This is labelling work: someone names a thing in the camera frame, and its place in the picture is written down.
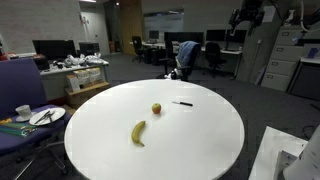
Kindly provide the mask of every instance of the paper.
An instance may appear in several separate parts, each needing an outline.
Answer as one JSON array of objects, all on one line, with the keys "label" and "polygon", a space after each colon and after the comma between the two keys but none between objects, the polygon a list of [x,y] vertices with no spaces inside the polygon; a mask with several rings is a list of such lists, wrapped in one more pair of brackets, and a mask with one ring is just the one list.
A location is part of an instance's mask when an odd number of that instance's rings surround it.
[{"label": "paper", "polygon": [[262,22],[272,22],[276,8],[274,6],[265,6],[263,10],[265,13]]}]

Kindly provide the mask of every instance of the round white table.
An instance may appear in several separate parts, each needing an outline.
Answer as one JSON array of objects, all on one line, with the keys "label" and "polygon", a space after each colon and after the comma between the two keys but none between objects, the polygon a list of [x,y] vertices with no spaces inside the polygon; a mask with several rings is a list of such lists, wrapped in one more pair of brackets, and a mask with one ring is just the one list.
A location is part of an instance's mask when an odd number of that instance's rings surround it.
[{"label": "round white table", "polygon": [[[162,106],[159,115],[151,110],[154,103]],[[145,147],[131,140],[142,120]],[[241,117],[227,100],[172,80],[136,81],[101,92],[77,110],[65,133],[72,164],[97,180],[216,179],[233,165],[243,142]]]}]

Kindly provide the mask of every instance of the white plate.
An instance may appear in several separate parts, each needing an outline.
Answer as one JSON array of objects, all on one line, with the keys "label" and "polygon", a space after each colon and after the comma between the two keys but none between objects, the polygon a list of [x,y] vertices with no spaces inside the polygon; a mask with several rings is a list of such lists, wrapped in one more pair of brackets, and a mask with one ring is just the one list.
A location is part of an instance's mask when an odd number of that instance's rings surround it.
[{"label": "white plate", "polygon": [[23,119],[21,116],[17,117],[16,122],[25,122],[25,121],[29,121],[29,119]]},{"label": "white plate", "polygon": [[36,125],[36,126],[41,126],[41,125],[45,125],[45,124],[50,124],[50,119],[49,118],[46,118],[44,120],[41,120],[39,123],[35,124],[44,114],[46,114],[48,111],[50,110],[50,112],[52,113],[53,111],[55,112],[52,116],[51,116],[51,119],[52,119],[52,122],[58,120],[59,118],[61,118],[64,113],[66,112],[65,109],[63,108],[50,108],[50,109],[46,109],[46,110],[43,110],[39,113],[37,113],[36,115],[34,115],[29,123],[31,125]]}]

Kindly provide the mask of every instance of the yellow banana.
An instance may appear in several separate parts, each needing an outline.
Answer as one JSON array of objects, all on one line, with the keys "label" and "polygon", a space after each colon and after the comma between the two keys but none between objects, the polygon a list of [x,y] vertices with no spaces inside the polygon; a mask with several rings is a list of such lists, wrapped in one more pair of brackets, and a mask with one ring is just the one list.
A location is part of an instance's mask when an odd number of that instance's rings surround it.
[{"label": "yellow banana", "polygon": [[140,144],[141,146],[144,146],[144,144],[140,141],[140,132],[144,128],[146,124],[146,121],[139,122],[133,129],[131,138],[134,143]]}]

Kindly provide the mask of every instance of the gray cabinet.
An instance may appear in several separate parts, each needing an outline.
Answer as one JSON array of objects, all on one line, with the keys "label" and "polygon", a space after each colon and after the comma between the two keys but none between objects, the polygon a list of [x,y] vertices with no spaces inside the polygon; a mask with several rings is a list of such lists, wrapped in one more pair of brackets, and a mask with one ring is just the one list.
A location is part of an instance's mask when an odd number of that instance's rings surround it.
[{"label": "gray cabinet", "polygon": [[296,26],[280,29],[261,86],[287,90],[303,51],[303,47],[294,46],[300,33]]}]

